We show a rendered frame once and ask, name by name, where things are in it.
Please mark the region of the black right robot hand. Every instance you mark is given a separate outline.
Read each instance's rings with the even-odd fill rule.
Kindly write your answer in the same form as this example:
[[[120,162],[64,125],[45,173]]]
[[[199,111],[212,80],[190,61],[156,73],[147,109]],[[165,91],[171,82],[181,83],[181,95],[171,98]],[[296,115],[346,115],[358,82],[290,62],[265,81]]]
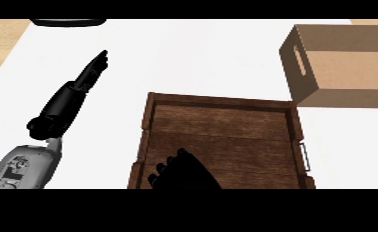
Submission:
[[[147,176],[154,190],[208,189],[218,190],[219,184],[196,157],[183,149],[177,155],[157,163],[156,172]]]

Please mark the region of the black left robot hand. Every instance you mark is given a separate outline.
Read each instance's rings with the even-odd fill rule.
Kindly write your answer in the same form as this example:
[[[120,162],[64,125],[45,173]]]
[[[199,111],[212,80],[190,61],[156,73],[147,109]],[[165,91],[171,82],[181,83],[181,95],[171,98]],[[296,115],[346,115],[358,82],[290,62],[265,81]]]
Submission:
[[[67,81],[53,94],[39,115],[26,124],[35,140],[58,138],[76,117],[89,89],[107,68],[107,51],[103,50],[82,69],[76,79]]]

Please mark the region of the dark rounded appliance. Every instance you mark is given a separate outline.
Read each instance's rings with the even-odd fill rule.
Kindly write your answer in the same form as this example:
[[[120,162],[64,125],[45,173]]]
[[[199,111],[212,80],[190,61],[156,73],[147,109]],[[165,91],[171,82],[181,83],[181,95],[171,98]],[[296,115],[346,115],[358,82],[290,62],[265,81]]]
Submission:
[[[36,26],[42,27],[89,27],[98,26],[106,19],[29,19]]]

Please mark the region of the brown wooden tray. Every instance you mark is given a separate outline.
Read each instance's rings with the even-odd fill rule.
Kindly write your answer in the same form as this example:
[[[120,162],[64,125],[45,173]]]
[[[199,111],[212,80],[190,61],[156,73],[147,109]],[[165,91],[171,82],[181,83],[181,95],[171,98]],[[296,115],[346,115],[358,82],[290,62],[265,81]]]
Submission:
[[[156,165],[185,149],[224,189],[311,189],[290,101],[149,93],[128,187],[147,189]]]

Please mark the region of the cardboard box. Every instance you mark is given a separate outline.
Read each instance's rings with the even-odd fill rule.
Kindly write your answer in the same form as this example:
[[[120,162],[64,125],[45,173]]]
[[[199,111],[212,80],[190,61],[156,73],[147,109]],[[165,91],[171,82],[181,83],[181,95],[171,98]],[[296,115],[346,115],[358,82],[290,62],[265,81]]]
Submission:
[[[296,24],[278,55],[298,107],[378,108],[378,25]]]

